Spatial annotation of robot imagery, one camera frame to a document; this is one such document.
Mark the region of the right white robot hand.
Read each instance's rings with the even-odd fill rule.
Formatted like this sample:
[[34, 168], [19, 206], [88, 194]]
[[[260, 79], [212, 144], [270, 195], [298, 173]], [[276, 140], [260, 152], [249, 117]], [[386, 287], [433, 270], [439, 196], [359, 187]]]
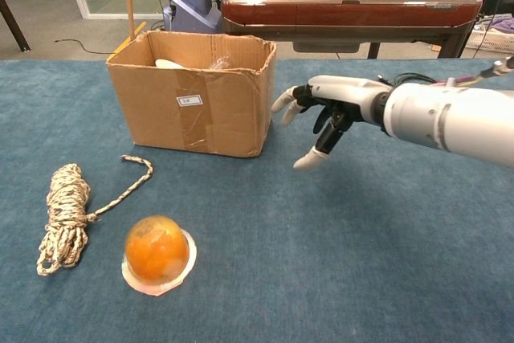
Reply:
[[312, 169], [327, 160], [337, 142], [355, 122], [382, 127], [385, 104], [392, 91], [392, 87], [379, 81], [327, 75], [313, 76], [305, 85], [288, 88], [271, 106], [273, 113], [287, 109], [281, 125], [291, 124], [298, 114], [312, 106], [323, 107], [312, 130], [320, 136], [293, 168]]

